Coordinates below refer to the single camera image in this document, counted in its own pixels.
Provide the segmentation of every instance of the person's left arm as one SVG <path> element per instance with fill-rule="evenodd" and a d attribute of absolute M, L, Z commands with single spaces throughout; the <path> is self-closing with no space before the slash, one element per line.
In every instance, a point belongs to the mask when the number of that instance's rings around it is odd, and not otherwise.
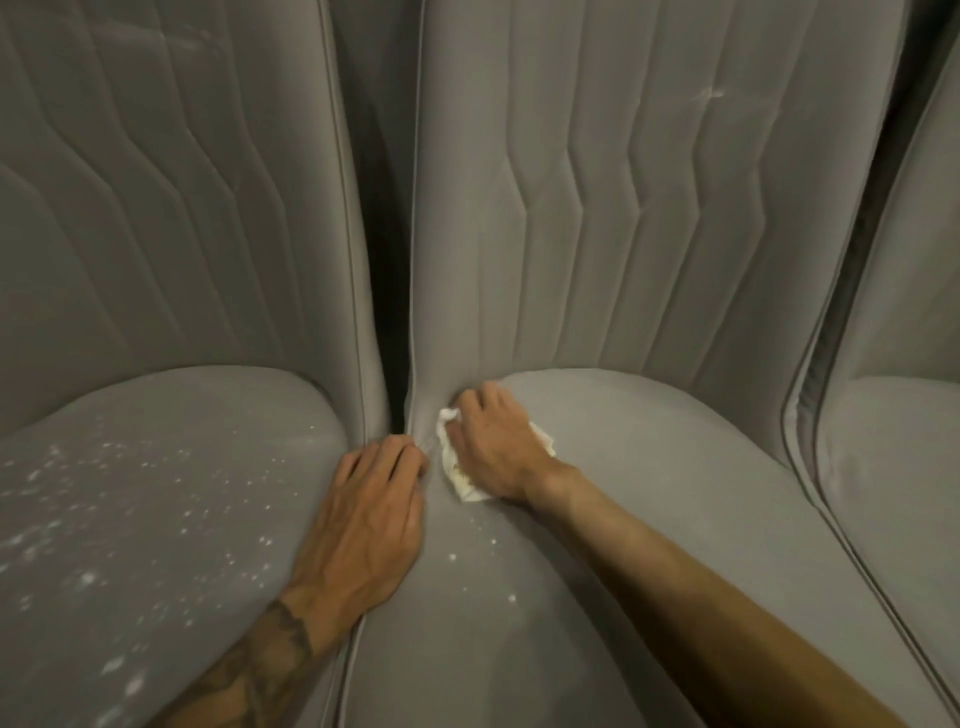
<path fill-rule="evenodd" d="M 290 583 L 227 653 L 148 724 L 277 725 L 297 690 L 364 612 L 389 598 L 422 540 L 427 460 L 392 435 L 345 455 Z"/>

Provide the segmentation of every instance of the hand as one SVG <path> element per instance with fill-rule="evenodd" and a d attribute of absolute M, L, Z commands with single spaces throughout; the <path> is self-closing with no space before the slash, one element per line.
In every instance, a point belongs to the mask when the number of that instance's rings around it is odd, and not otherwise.
<path fill-rule="evenodd" d="M 492 496 L 531 502 L 547 476 L 567 466 L 530 429 L 523 407 L 503 387 L 485 382 L 456 401 L 461 422 L 446 424 L 460 467 Z"/>
<path fill-rule="evenodd" d="M 304 614 L 308 632 L 311 624 L 328 629 L 332 617 L 346 633 L 396 591 L 420 552 L 418 479 L 426 468 L 426 456 L 405 435 L 341 459 L 281 595 L 292 611 Z M 311 642 L 329 638 L 311 635 Z"/>

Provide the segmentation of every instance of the cleaning wipe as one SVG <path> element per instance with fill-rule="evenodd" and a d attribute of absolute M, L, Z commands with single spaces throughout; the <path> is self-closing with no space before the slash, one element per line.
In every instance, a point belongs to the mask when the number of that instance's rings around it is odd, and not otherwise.
<path fill-rule="evenodd" d="M 478 500 L 487 500 L 491 496 L 473 485 L 473 481 L 467 477 L 467 474 L 460 470 L 460 463 L 457 460 L 457 453 L 450 445 L 450 438 L 446 434 L 445 425 L 448 422 L 460 420 L 459 409 L 442 409 L 440 417 L 437 418 L 437 437 L 440 438 L 442 456 L 444 461 L 444 473 L 453 485 L 453 490 L 464 503 L 475 503 Z M 553 438 L 539 427 L 530 423 L 530 429 L 540 440 L 543 449 L 550 453 L 551 457 L 556 457 L 557 453 L 553 450 Z"/>

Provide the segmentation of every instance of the person's right arm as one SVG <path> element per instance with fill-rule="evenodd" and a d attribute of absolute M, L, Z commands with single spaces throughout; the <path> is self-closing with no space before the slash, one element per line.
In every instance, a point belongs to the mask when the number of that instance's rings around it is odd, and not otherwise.
<path fill-rule="evenodd" d="M 506 389 L 488 382 L 457 406 L 462 422 L 447 432 L 464 471 L 559 529 L 709 725 L 902 726 L 797 633 L 551 458 Z"/>

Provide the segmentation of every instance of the gray leather upholstery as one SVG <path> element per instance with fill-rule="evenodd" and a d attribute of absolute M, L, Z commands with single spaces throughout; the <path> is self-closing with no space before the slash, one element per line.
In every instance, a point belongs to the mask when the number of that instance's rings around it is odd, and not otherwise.
<path fill-rule="evenodd" d="M 459 389 L 527 372 L 507 382 L 561 457 L 910 723 L 949 725 L 784 465 L 780 421 L 903 14 L 426 0 L 408 426 L 435 447 Z M 422 558 L 354 655 L 347 725 L 692 720 L 581 566 L 515 508 L 460 504 L 438 471 Z"/>
<path fill-rule="evenodd" d="M 960 697 L 960 42 L 887 203 L 828 387 L 821 489 Z"/>
<path fill-rule="evenodd" d="M 387 429 L 326 4 L 0 0 L 0 109 L 0 723 L 134 725 Z"/>

